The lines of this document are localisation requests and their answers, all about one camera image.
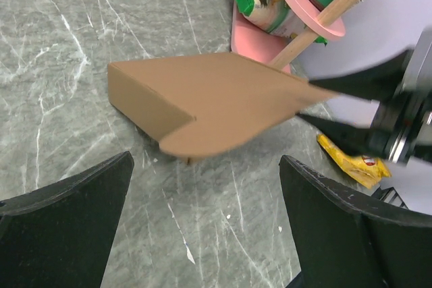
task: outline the cardboard box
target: cardboard box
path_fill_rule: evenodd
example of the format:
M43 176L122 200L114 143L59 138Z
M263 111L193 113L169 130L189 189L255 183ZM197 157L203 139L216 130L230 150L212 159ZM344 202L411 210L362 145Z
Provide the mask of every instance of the cardboard box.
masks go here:
M108 65L111 104L188 163L238 147L335 94L234 53Z

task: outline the marble surface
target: marble surface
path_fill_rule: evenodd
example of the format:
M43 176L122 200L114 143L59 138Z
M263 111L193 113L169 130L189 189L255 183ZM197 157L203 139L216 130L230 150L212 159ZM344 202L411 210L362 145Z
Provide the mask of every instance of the marble surface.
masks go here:
M0 8L0 199L124 150L135 159L102 287L285 287L300 267L281 155L360 189L298 119L188 167L109 104L110 61L228 51L230 0L0 0ZM328 115L324 105L310 110Z

